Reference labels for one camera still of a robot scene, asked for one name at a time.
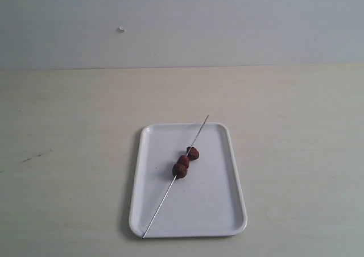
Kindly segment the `white rectangular plastic tray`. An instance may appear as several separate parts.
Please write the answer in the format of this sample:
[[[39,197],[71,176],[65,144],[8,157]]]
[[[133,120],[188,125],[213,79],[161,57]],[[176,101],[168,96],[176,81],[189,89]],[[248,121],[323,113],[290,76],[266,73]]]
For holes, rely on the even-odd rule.
[[[129,226],[142,237],[173,179],[172,167],[184,155],[202,123],[145,127],[136,159]],[[187,175],[177,179],[145,238],[223,237],[239,234],[247,213],[229,130],[206,123],[194,147]]]

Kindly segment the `thin metal skewer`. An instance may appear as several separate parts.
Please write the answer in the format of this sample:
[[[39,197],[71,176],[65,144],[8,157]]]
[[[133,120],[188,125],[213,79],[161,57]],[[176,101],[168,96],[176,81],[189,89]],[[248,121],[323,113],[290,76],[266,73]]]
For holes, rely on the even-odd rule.
[[[191,145],[190,145],[189,147],[193,147],[193,146],[194,146],[194,144],[195,144],[195,142],[196,142],[197,138],[198,138],[198,137],[199,137],[199,135],[201,134],[201,132],[202,132],[202,130],[203,130],[203,128],[204,128],[204,126],[206,125],[207,120],[209,119],[209,117],[210,117],[210,115],[209,115],[209,114],[205,117],[205,119],[204,119],[204,121],[203,121],[203,123],[202,123],[201,127],[199,128],[199,130],[198,130],[198,132],[197,132],[197,134],[196,134],[195,138],[193,139],[193,141],[192,141],[192,143],[191,143]],[[146,235],[148,234],[148,232],[149,232],[149,230],[150,230],[150,227],[152,226],[152,224],[153,224],[153,222],[154,222],[154,220],[155,220],[156,216],[158,215],[158,213],[159,213],[159,211],[160,211],[160,209],[161,209],[162,205],[164,204],[164,201],[165,201],[165,199],[167,198],[167,196],[168,196],[168,194],[169,194],[169,192],[170,192],[170,190],[171,190],[171,188],[172,188],[172,186],[173,186],[173,184],[174,184],[174,182],[175,182],[175,181],[176,181],[176,179],[175,179],[175,178],[174,178],[174,176],[173,176],[173,179],[172,179],[171,183],[169,184],[169,186],[168,186],[168,188],[167,188],[167,190],[166,190],[166,192],[165,192],[165,194],[164,194],[163,198],[161,199],[161,201],[160,201],[160,203],[159,203],[159,205],[158,205],[158,207],[157,207],[157,209],[156,209],[156,211],[155,211],[155,213],[154,213],[153,217],[151,218],[151,220],[150,220],[150,222],[149,222],[149,224],[148,224],[148,226],[147,226],[147,228],[146,228],[146,230],[145,230],[144,234],[142,235],[142,238],[143,238],[143,239],[144,239],[144,238],[146,237]]]

